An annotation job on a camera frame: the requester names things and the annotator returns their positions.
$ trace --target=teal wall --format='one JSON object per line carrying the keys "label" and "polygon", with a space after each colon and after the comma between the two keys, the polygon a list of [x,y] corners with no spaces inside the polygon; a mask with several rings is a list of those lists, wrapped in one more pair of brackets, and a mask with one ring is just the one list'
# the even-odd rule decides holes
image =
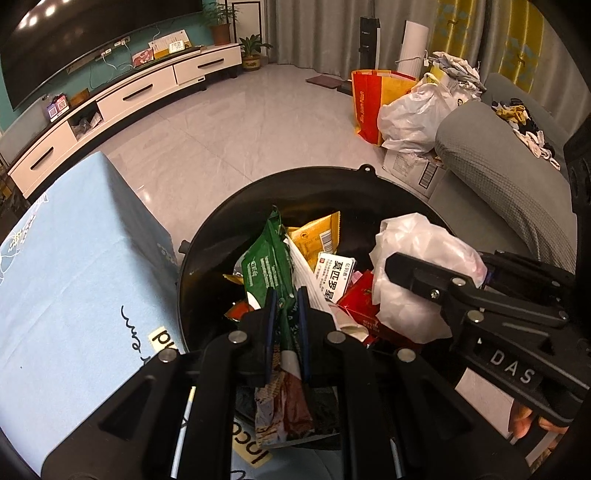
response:
{"label": "teal wall", "polygon": [[[175,20],[164,21],[160,23],[158,27],[160,28],[159,37],[184,29],[187,32],[192,45],[211,45],[213,43],[209,29],[199,25],[197,22],[197,14],[177,18]],[[131,54],[135,54],[148,48],[148,42],[151,41],[157,33],[158,28],[152,26],[131,34],[131,40],[128,44]],[[125,47],[114,48],[113,53],[106,56],[105,60],[112,65],[119,66],[119,69],[115,71],[113,67],[110,67],[102,60],[91,60],[88,64],[70,74],[63,71],[53,77],[53,79],[43,87],[39,88],[39,90],[36,90],[16,111],[12,110],[12,106],[8,100],[8,94],[4,85],[4,77],[2,77],[0,70],[0,128],[5,131],[21,113],[45,93],[63,92],[68,98],[70,98],[85,88],[88,88],[89,90],[97,88],[102,83],[108,82],[112,78],[116,78],[118,75],[131,69],[131,67],[129,67],[129,64],[131,63],[131,55]]]}

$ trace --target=barcode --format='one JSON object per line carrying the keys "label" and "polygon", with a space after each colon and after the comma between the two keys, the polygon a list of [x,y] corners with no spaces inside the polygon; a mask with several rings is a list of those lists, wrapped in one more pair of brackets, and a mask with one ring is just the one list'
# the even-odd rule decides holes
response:
{"label": "barcode", "polygon": [[435,165],[434,163],[427,163],[427,166],[425,167],[425,171],[423,172],[423,175],[421,176],[421,180],[418,182],[418,184],[423,187],[424,189],[428,189],[429,185],[431,185],[431,181],[433,179],[433,177],[435,176],[435,172],[437,171],[437,165]]}
{"label": "barcode", "polygon": [[325,253],[331,254],[333,252],[331,231],[327,230],[326,232],[322,232],[320,234],[320,241],[322,242],[322,250],[324,250]]}

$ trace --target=tv stand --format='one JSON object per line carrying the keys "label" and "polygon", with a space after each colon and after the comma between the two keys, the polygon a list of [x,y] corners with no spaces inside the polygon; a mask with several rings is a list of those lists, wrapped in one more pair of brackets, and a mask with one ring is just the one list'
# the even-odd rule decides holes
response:
{"label": "tv stand", "polygon": [[[211,74],[226,70],[231,78],[236,78],[241,63],[240,46],[230,43],[179,52],[132,70],[114,84],[93,92],[90,99],[52,124],[23,152],[9,175],[26,199],[34,199],[81,155],[108,137],[165,103],[195,90],[205,90]],[[102,120],[76,138],[72,127],[86,111],[99,112]]]}

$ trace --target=flower pot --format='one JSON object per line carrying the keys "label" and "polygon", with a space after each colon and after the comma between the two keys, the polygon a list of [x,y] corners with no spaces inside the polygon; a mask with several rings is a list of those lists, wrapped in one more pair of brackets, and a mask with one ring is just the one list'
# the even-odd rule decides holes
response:
{"label": "flower pot", "polygon": [[247,72],[252,72],[253,70],[258,70],[261,68],[261,56],[260,55],[250,55],[249,57],[242,58],[242,68]]}
{"label": "flower pot", "polygon": [[214,45],[227,45],[230,43],[229,23],[224,23],[222,25],[211,25],[209,28],[212,31]]}

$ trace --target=white drawer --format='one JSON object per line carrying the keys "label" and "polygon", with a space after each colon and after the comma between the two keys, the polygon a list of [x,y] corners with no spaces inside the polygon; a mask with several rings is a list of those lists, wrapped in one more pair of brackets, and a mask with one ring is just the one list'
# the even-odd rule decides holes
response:
{"label": "white drawer", "polygon": [[55,162],[76,145],[76,137],[68,122],[47,135],[14,168],[11,177],[27,197],[57,165]]}
{"label": "white drawer", "polygon": [[123,113],[139,110],[163,97],[177,86],[172,67],[157,70],[131,82],[97,102],[105,122],[122,116]]}
{"label": "white drawer", "polygon": [[240,47],[236,46],[199,55],[177,63],[174,65],[174,73],[177,76],[177,84],[182,85],[208,73],[240,65],[241,63]]}

